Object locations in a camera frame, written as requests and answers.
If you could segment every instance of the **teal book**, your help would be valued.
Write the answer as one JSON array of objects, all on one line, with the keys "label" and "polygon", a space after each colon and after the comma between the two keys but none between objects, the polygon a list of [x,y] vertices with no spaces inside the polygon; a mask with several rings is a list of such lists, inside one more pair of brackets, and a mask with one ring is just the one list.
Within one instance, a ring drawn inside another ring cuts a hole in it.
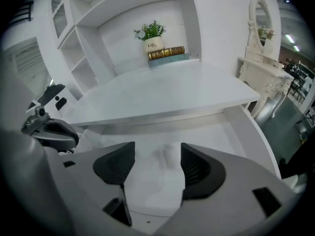
[{"label": "teal book", "polygon": [[159,65],[165,65],[168,63],[176,62],[176,61],[182,61],[182,60],[188,60],[189,59],[189,54],[178,54],[174,56],[168,56],[160,59],[155,59],[155,60],[148,60],[148,64],[150,68],[159,66]]}]

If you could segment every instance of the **white desk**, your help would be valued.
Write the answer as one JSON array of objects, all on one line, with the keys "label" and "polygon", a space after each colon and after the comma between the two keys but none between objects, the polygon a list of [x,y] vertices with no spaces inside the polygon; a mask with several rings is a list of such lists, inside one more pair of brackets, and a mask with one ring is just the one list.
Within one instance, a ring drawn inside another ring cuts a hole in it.
[{"label": "white desk", "polygon": [[63,119],[78,126],[154,123],[220,113],[259,98],[237,78],[210,65],[173,63],[115,77],[86,93]]},{"label": "white desk", "polygon": [[256,117],[264,107],[267,98],[273,98],[277,93],[282,93],[282,97],[273,109],[271,118],[275,117],[275,112],[283,103],[286,94],[290,88],[293,77],[269,64],[260,63],[252,59],[239,57],[239,60],[244,64],[240,70],[241,81],[245,81],[251,88],[255,89],[261,98],[257,101],[254,109],[251,112],[252,117]]}]

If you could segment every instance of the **ceiling light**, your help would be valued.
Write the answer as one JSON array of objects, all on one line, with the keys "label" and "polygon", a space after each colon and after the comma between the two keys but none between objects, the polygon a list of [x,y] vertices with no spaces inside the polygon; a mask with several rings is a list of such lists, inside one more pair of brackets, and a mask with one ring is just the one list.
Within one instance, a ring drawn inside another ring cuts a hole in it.
[{"label": "ceiling light", "polygon": [[293,39],[291,38],[290,35],[286,34],[285,36],[286,36],[286,38],[287,38],[291,43],[294,44],[294,41],[293,41]]}]

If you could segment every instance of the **ornate mirror frame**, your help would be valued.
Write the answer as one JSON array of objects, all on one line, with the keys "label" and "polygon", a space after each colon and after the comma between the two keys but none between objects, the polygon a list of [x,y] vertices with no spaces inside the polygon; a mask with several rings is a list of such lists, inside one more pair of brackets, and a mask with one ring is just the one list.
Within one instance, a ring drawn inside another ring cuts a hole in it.
[{"label": "ornate mirror frame", "polygon": [[266,14],[268,28],[272,29],[271,17],[269,14],[268,6],[265,0],[251,0],[250,2],[250,20],[248,21],[250,26],[250,37],[248,40],[248,46],[253,48],[257,53],[263,52],[263,45],[260,42],[258,35],[258,26],[256,21],[256,6],[259,4]]}]

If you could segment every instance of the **white vanity table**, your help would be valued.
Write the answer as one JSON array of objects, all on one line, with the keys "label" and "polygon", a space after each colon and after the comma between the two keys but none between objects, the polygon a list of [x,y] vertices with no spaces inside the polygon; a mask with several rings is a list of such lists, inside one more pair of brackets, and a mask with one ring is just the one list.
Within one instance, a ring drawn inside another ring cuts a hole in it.
[{"label": "white vanity table", "polygon": [[260,6],[266,15],[265,23],[268,28],[272,29],[271,17],[265,0],[251,0],[249,21],[250,36],[248,46],[246,47],[245,58],[238,58],[243,62],[239,79],[246,82],[261,96],[251,112],[253,118],[262,110],[268,97],[273,98],[277,93],[282,94],[281,99],[271,113],[271,118],[273,118],[275,117],[276,110],[286,97],[293,77],[282,70],[282,65],[279,62],[269,57],[270,51],[272,50],[272,40],[266,39],[265,46],[263,46],[260,41],[256,20],[256,10]]},{"label": "white vanity table", "polygon": [[244,62],[240,70],[241,75],[239,79],[247,82],[261,96],[251,112],[252,117],[254,118],[258,115],[268,97],[272,99],[277,93],[281,93],[282,97],[271,113],[271,118],[275,117],[275,112],[283,103],[293,77],[282,69],[275,68],[269,64],[247,58],[239,58],[239,60]]}]

